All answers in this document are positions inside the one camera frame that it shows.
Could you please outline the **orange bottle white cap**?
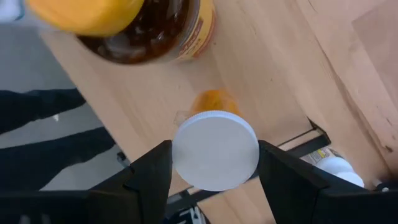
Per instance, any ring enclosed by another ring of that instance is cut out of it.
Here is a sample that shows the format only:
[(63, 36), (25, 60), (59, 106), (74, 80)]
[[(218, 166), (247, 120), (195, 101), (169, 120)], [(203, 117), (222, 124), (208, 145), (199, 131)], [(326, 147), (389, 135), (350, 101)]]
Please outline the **orange bottle white cap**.
[(259, 162), (259, 143), (235, 99), (223, 90), (198, 95), (172, 141), (175, 170), (188, 184), (225, 191), (245, 183)]

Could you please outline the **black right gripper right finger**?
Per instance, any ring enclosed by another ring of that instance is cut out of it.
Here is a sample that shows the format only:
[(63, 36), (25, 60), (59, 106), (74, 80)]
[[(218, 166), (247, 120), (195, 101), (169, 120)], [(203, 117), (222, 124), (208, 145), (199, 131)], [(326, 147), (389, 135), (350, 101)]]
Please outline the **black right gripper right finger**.
[(277, 224), (398, 224), (398, 190), (366, 190), (263, 140), (257, 170)]

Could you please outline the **black metal rig frame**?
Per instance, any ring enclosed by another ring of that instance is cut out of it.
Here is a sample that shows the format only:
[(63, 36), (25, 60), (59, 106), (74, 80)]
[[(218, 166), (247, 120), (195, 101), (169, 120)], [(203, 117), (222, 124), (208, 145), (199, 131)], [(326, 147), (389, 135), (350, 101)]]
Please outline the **black metal rig frame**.
[[(0, 90), (0, 135), (85, 102), (76, 88), (25, 93)], [(87, 162), (115, 144), (106, 128), (95, 128), (59, 139), (0, 148), (0, 192), (40, 190), (64, 168)]]

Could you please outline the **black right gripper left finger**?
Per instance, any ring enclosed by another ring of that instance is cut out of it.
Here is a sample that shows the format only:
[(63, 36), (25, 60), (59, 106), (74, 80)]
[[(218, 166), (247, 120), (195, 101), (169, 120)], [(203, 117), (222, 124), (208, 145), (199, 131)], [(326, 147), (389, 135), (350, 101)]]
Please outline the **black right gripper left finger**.
[(161, 224), (171, 179), (166, 140), (89, 190), (0, 194), (0, 224)]

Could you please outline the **brown bottle yellow cap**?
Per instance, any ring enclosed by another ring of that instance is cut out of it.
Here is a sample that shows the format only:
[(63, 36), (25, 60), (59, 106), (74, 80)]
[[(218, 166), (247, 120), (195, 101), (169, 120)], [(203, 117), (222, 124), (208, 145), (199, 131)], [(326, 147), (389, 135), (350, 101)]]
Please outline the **brown bottle yellow cap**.
[(210, 42), (213, 0), (25, 0), (48, 25), (120, 64), (190, 60)]

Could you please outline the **white medicine bottle blue label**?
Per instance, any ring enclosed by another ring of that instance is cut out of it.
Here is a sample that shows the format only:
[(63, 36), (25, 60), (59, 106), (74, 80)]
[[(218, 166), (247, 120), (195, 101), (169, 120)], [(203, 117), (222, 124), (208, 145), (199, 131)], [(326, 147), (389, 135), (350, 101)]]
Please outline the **white medicine bottle blue label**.
[(330, 147), (317, 149), (301, 157), (301, 160), (333, 175), (344, 172), (355, 173), (351, 164)]

